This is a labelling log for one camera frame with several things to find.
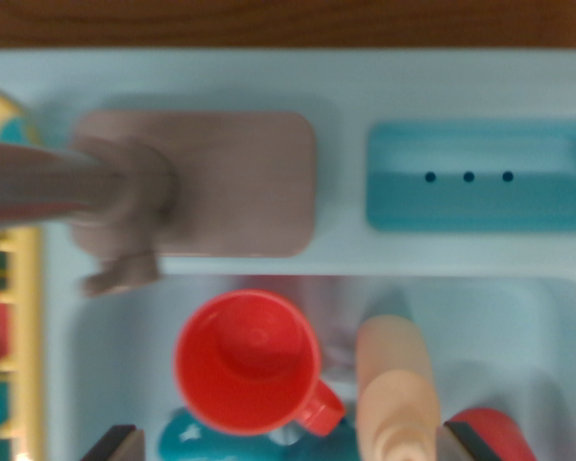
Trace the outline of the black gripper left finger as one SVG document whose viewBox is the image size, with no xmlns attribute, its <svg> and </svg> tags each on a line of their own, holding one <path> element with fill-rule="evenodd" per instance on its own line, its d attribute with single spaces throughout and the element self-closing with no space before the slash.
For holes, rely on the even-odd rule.
<svg viewBox="0 0 576 461">
<path fill-rule="evenodd" d="M 145 432 L 135 425 L 113 425 L 81 461 L 144 461 Z"/>
</svg>

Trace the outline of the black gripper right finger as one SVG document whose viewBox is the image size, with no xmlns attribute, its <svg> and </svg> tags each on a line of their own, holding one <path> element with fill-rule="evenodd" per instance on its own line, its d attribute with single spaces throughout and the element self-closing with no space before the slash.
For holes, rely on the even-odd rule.
<svg viewBox="0 0 576 461">
<path fill-rule="evenodd" d="M 436 431 L 440 461 L 501 461 L 494 450 L 464 422 L 445 422 Z"/>
</svg>

